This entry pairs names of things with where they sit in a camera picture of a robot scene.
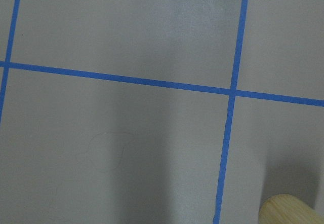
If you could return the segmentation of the yellow wooden cup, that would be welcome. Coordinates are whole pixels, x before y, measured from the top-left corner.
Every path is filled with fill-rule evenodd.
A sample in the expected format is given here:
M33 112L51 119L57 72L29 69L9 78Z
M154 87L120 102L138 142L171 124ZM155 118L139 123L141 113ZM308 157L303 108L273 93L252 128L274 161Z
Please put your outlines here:
M262 204L258 223L323 223L323 217L297 197L278 194Z

